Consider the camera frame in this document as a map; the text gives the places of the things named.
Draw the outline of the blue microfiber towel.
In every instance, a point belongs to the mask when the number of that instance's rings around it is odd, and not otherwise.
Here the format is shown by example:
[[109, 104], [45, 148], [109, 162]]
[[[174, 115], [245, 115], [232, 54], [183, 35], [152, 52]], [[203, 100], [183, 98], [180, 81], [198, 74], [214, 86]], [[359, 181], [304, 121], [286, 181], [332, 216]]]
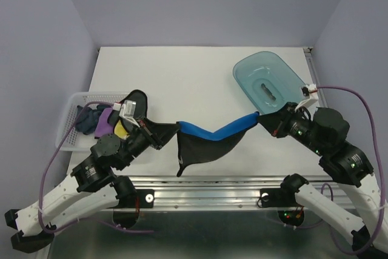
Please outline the blue microfiber towel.
[[213, 162], [227, 155], [246, 132], [258, 124], [257, 117], [258, 112], [248, 114], [214, 132], [180, 121], [177, 132], [179, 170], [176, 176], [181, 177], [191, 165]]

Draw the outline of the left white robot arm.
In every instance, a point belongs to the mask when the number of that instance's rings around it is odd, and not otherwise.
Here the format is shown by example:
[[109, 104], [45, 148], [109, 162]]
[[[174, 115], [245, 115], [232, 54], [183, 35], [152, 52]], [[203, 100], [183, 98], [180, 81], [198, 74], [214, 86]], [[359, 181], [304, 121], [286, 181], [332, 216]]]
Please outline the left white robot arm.
[[123, 170], [147, 148], [162, 149], [180, 129], [179, 123], [138, 120], [126, 139], [114, 133], [100, 137], [90, 155], [73, 168], [54, 189], [41, 193], [37, 202], [5, 213], [12, 248], [26, 254], [48, 246], [55, 234], [101, 209], [131, 206], [138, 210], [142, 199]]

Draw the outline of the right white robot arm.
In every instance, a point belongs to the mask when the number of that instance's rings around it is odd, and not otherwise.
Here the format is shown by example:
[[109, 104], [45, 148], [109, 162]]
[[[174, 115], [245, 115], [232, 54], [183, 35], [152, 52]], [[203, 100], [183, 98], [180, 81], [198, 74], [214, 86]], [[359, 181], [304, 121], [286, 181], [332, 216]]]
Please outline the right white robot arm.
[[311, 115], [295, 103], [257, 118], [275, 138], [291, 136], [319, 156], [319, 166], [345, 192], [358, 215], [319, 193], [301, 175], [288, 175], [278, 188], [261, 189], [258, 207], [304, 206], [340, 233], [358, 258], [387, 258], [386, 199], [365, 153], [347, 142], [349, 123], [335, 109]]

